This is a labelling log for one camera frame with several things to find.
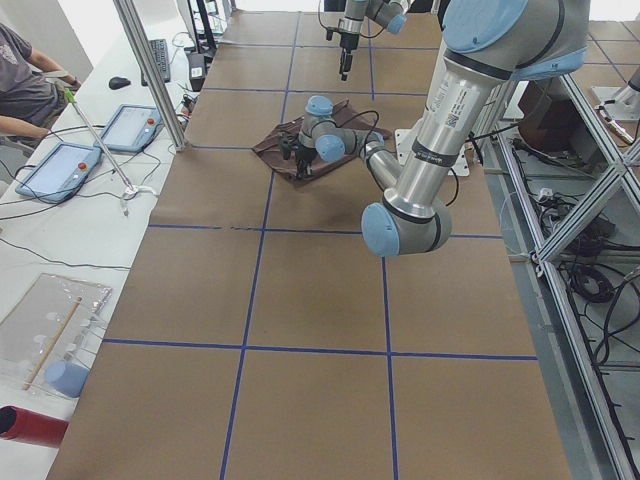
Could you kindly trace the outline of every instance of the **silver robot arm segment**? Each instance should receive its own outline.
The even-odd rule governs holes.
[[[451,220],[437,194],[491,90],[509,80],[539,80],[579,68],[588,20],[588,0],[452,0],[443,22],[444,73],[434,79],[437,88],[403,167],[379,139],[340,132],[326,118],[314,120],[314,131],[323,132],[307,135],[315,148],[334,158],[351,149],[346,142],[353,138],[352,151],[360,152],[384,190],[381,202],[362,215],[362,234],[374,253],[423,253],[446,242]],[[300,141],[310,143],[309,138]]]
[[[337,27],[326,27],[326,38],[331,41],[333,34],[340,35],[340,78],[345,81],[351,71],[353,50],[358,48],[360,33],[365,18],[370,18],[393,34],[398,34],[407,21],[405,13],[414,0],[347,0],[344,15]]]

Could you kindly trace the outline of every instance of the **aluminum frame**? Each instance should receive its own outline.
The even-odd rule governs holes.
[[[129,39],[133,54],[147,78],[153,100],[160,111],[162,120],[176,147],[176,151],[180,152],[185,149],[187,141],[182,126],[178,122],[176,112],[173,109],[167,88],[160,75],[160,70],[154,60],[151,47],[149,46],[149,40],[145,34],[140,16],[133,4],[133,0],[113,0],[113,3],[120,16],[120,21]]]

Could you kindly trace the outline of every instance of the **floor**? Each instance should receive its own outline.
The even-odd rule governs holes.
[[[585,478],[480,166],[442,249],[381,260],[359,161],[295,187],[250,150],[312,94],[409,128],[434,18],[362,45],[348,82],[314,14],[232,20],[49,478]],[[632,40],[590,55],[607,41]]]

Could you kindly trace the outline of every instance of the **sticker label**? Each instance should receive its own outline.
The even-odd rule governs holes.
[[[456,131],[462,130],[471,115],[480,92],[455,85],[445,91],[445,94],[448,94],[447,99],[439,99],[440,91],[438,91],[438,96],[433,102],[435,104],[436,101],[439,101],[440,107],[442,107],[439,107],[437,111],[433,110],[436,114],[436,120],[445,127]]]
[[[438,93],[436,93],[431,105],[429,105],[429,110],[435,113],[441,106],[445,97],[447,96],[447,92],[449,91],[449,82],[446,80],[440,84],[438,87]]]

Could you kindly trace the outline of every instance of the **light blue cylinder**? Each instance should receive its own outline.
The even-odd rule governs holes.
[[[71,398],[78,398],[88,375],[89,370],[85,367],[61,360],[47,367],[44,379],[58,392]]]

